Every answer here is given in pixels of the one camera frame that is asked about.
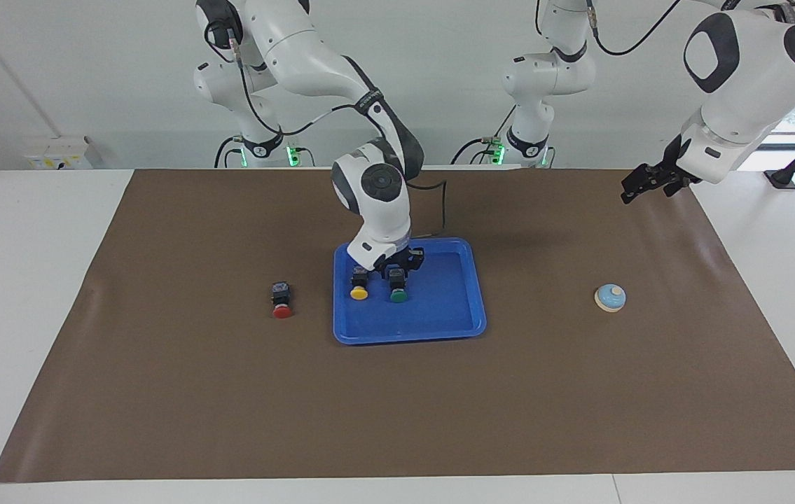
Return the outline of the red mushroom push button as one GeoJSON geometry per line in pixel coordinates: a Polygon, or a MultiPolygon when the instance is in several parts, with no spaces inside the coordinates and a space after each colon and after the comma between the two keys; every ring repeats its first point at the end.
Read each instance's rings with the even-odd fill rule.
{"type": "Polygon", "coordinates": [[[271,287],[272,315],[276,319],[287,319],[293,316],[291,307],[291,285],[287,281],[279,281],[271,287]]]}

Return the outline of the blue plastic tray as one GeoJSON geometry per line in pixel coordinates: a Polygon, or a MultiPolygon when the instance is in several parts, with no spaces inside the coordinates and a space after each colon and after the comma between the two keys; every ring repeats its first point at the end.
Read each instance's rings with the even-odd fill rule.
{"type": "Polygon", "coordinates": [[[346,345],[468,338],[487,326],[471,245],[460,238],[411,239],[425,261],[408,275],[407,300],[391,301],[379,272],[366,284],[368,299],[350,297],[356,262],[343,244],[333,259],[333,334],[346,345]]]}

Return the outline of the light blue service bell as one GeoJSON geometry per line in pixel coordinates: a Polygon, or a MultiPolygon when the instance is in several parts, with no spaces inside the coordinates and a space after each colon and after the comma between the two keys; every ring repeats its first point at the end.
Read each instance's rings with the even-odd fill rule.
{"type": "Polygon", "coordinates": [[[625,307],[627,303],[627,293],[621,285],[608,283],[603,284],[595,291],[596,305],[609,313],[617,313],[625,307]]]}

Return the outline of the brown table mat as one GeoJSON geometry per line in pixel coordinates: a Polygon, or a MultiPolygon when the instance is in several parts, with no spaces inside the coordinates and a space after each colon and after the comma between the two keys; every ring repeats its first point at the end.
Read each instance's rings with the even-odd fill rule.
{"type": "Polygon", "coordinates": [[[691,191],[446,178],[484,334],[346,346],[333,253],[358,220],[326,172],[135,172],[0,482],[795,470],[795,369],[691,191]]]}

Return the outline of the white wall socket box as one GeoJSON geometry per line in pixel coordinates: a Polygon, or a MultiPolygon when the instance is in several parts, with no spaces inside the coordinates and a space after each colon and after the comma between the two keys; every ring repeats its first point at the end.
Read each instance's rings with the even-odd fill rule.
{"type": "Polygon", "coordinates": [[[90,170],[100,161],[86,136],[30,139],[23,156],[36,170],[90,170]]]}

